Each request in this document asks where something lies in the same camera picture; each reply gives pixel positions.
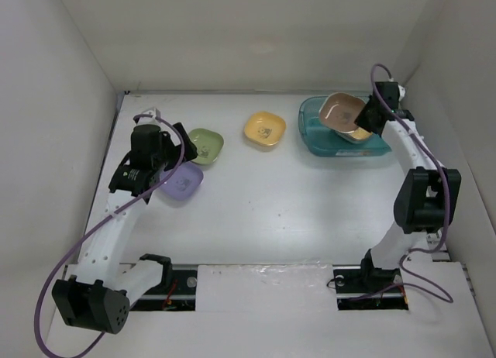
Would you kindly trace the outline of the green plate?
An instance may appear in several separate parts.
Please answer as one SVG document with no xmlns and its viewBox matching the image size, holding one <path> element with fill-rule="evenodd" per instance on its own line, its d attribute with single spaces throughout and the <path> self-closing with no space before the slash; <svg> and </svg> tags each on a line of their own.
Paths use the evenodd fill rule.
<svg viewBox="0 0 496 358">
<path fill-rule="evenodd" d="M 192 162 L 198 165 L 213 164 L 224 146 L 223 137 L 217 132 L 204 128 L 193 129 L 188 135 L 198 153 Z"/>
</svg>

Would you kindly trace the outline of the yellow plate bottom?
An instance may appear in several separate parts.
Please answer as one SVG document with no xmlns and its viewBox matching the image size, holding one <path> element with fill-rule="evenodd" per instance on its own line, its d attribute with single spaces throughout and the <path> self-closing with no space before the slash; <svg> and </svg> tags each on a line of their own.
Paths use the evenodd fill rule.
<svg viewBox="0 0 496 358">
<path fill-rule="evenodd" d="M 365 143 L 373 135 L 372 133 L 369 133 L 368 131 L 360 127 L 351 133 L 342 133 L 340 131 L 336 131 L 336 134 L 345 141 L 350 142 L 352 144 Z"/>
</svg>

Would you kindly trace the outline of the yellow plate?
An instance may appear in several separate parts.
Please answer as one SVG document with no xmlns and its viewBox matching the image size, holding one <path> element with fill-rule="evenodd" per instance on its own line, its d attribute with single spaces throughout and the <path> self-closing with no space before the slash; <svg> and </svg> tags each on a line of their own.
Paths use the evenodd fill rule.
<svg viewBox="0 0 496 358">
<path fill-rule="evenodd" d="M 246 121 L 243 134 L 250 142 L 271 148 L 281 141 L 286 128 L 286 122 L 279 115 L 271 112 L 256 112 Z"/>
<path fill-rule="evenodd" d="M 351 133 L 342 133 L 340 131 L 336 131 L 336 134 L 345 141 L 350 142 L 352 144 L 365 143 L 373 135 L 372 133 L 369 133 L 368 131 L 360 127 Z"/>
</svg>

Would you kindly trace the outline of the purple plate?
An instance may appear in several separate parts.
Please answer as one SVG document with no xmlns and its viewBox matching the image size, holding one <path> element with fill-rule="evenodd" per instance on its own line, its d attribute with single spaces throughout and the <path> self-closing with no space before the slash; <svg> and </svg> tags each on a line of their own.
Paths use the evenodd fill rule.
<svg viewBox="0 0 496 358">
<path fill-rule="evenodd" d="M 177 201 L 189 199 L 203 182 L 203 171 L 192 162 L 179 166 L 174 174 L 158 190 Z"/>
</svg>

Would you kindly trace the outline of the brown plate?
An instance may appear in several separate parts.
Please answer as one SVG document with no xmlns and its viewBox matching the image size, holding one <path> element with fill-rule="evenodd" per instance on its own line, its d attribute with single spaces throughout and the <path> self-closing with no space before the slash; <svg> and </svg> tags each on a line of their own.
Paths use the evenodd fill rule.
<svg viewBox="0 0 496 358">
<path fill-rule="evenodd" d="M 319 109 L 319 121 L 339 133 L 353 133 L 359 129 L 356 120 L 365 104 L 363 99 L 356 96 L 344 92 L 333 93 Z"/>
</svg>

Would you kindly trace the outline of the yellow plate top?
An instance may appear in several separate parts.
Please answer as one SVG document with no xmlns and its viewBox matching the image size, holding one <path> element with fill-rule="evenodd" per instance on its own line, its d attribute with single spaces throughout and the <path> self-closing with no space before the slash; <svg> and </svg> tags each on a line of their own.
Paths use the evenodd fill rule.
<svg viewBox="0 0 496 358">
<path fill-rule="evenodd" d="M 246 121 L 243 134 L 250 142 L 271 148 L 281 141 L 286 128 L 286 122 L 279 115 L 271 112 L 256 112 Z"/>
</svg>

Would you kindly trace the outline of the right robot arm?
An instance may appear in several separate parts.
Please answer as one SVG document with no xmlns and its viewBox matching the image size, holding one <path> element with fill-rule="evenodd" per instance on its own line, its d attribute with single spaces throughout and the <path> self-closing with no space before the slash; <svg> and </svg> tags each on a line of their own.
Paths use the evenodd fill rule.
<svg viewBox="0 0 496 358">
<path fill-rule="evenodd" d="M 438 161 L 419 135 L 413 115 L 400 108 L 397 82 L 375 81 L 355 123 L 382 138 L 396 156 L 405 179 L 394 201 L 394 222 L 361 260 L 358 281 L 367 291 L 392 284 L 401 259 L 413 250 L 416 233 L 441 232 L 453 221 L 462 177 Z"/>
</svg>

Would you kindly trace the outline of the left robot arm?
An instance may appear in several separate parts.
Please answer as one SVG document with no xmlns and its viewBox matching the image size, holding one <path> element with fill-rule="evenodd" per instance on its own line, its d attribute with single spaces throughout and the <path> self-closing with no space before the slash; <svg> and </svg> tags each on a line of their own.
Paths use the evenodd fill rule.
<svg viewBox="0 0 496 358">
<path fill-rule="evenodd" d="M 175 285 L 167 256 L 145 253 L 125 273 L 119 264 L 153 191 L 196 158 L 197 148 L 179 122 L 169 132 L 155 121 L 137 124 L 130 145 L 108 186 L 104 224 L 90 236 L 73 274 L 53 286 L 52 297 L 66 325 L 117 334 L 145 293 L 152 289 L 161 294 Z"/>
</svg>

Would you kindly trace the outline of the teal plastic bin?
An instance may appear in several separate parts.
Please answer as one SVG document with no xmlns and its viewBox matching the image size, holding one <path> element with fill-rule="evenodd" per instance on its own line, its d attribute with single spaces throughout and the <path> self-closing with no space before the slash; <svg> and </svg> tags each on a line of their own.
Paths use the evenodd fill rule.
<svg viewBox="0 0 496 358">
<path fill-rule="evenodd" d="M 351 143 L 319 121 L 319 109 L 326 96 L 314 96 L 302 102 L 298 112 L 298 130 L 307 149 L 317 157 L 380 157 L 391 148 L 378 135 L 363 143 Z"/>
</svg>

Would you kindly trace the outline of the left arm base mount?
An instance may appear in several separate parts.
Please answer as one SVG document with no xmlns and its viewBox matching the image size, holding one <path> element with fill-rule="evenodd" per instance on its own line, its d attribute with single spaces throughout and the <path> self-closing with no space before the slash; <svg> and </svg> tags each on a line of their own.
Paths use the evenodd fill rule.
<svg viewBox="0 0 496 358">
<path fill-rule="evenodd" d="M 133 312 L 194 312 L 197 285 L 197 267 L 175 267 L 168 287 L 156 286 L 150 289 L 131 307 L 131 310 Z"/>
</svg>

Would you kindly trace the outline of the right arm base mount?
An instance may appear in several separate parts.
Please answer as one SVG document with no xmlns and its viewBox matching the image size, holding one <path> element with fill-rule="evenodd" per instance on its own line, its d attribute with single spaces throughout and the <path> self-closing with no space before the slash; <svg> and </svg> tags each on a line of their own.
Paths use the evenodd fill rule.
<svg viewBox="0 0 496 358">
<path fill-rule="evenodd" d="M 326 287 L 336 293 L 340 311 L 408 310 L 399 269 L 365 270 L 358 265 L 334 266 Z"/>
</svg>

